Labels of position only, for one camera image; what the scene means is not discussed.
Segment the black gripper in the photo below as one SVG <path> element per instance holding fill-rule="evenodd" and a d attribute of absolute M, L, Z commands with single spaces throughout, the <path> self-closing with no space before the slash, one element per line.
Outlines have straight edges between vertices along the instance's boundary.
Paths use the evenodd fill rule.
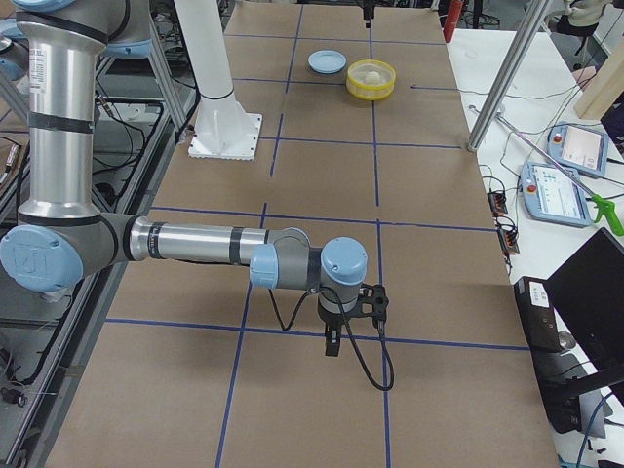
<path fill-rule="evenodd" d="M 340 350 L 342 327 L 345 324 L 344 317 L 340 313 L 332 313 L 326 309 L 319 310 L 319 317 L 325 324 L 325 355 L 337 357 Z"/>

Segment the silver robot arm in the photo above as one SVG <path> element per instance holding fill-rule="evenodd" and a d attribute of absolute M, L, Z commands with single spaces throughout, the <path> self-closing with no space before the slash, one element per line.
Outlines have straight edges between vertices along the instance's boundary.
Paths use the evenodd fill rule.
<path fill-rule="evenodd" d="M 368 256 L 339 237 L 319 249 L 296 228 L 265 230 L 154 222 L 105 214 L 93 203 L 98 57 L 152 49 L 145 1 L 18 1 L 29 49 L 30 194 L 1 241 L 1 262 L 23 287 L 57 292 L 115 263 L 147 258 L 232 264 L 268 290 L 316 295 L 326 352 L 337 354 L 350 321 L 371 298 Z"/>

